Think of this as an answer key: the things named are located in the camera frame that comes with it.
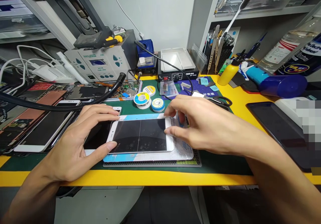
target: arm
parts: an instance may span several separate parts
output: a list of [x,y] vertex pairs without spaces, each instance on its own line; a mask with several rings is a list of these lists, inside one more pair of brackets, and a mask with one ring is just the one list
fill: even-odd
[[80,178],[116,146],[114,141],[105,143],[89,156],[83,148],[87,135],[99,121],[118,120],[117,115],[104,104],[85,106],[77,121],[30,172],[0,223],[47,223],[43,215],[55,203],[60,184]]
[[206,99],[179,95],[165,115],[190,123],[165,133],[195,149],[244,156],[260,190],[285,223],[321,223],[321,193],[271,137]]

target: hand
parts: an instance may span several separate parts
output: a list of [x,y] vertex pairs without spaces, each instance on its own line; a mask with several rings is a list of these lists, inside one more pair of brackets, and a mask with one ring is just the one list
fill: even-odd
[[264,139],[272,140],[253,125],[204,98],[178,95],[164,115],[174,117],[176,111],[181,122],[187,115],[190,127],[171,126],[165,133],[182,139],[194,149],[251,156],[252,148]]
[[74,181],[101,161],[116,145],[114,141],[98,147],[89,156],[84,142],[90,130],[100,121],[118,120],[118,112],[104,104],[84,106],[78,119],[61,136],[48,155],[35,167],[51,182]]

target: yellow bottle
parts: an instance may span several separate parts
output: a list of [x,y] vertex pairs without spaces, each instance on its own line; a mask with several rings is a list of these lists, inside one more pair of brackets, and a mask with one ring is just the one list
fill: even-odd
[[239,65],[242,63],[242,61],[243,60],[240,57],[234,59],[233,62],[230,65],[228,65],[226,69],[223,71],[217,83],[222,86],[227,85],[238,71]]

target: floor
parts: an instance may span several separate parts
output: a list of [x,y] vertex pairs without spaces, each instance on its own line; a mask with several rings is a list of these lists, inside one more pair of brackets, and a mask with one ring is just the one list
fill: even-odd
[[[0,216],[9,207],[18,188],[0,188]],[[55,224],[119,224],[138,199],[142,187],[83,187],[74,197],[57,199]],[[201,188],[190,187],[195,208],[209,224]]]

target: toothbrush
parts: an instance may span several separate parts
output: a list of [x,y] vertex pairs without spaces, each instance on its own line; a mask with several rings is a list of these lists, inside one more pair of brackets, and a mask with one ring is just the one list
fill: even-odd
[[227,33],[227,32],[230,30],[230,28],[231,28],[233,22],[235,21],[236,17],[237,17],[238,14],[240,13],[240,11],[243,10],[243,9],[247,6],[247,4],[248,4],[249,1],[250,1],[250,0],[243,0],[243,1],[242,1],[240,7],[238,8],[238,11],[237,11],[236,14],[234,15],[232,21],[230,22],[230,24],[228,25],[228,27],[226,28],[226,30],[224,31],[224,33]]

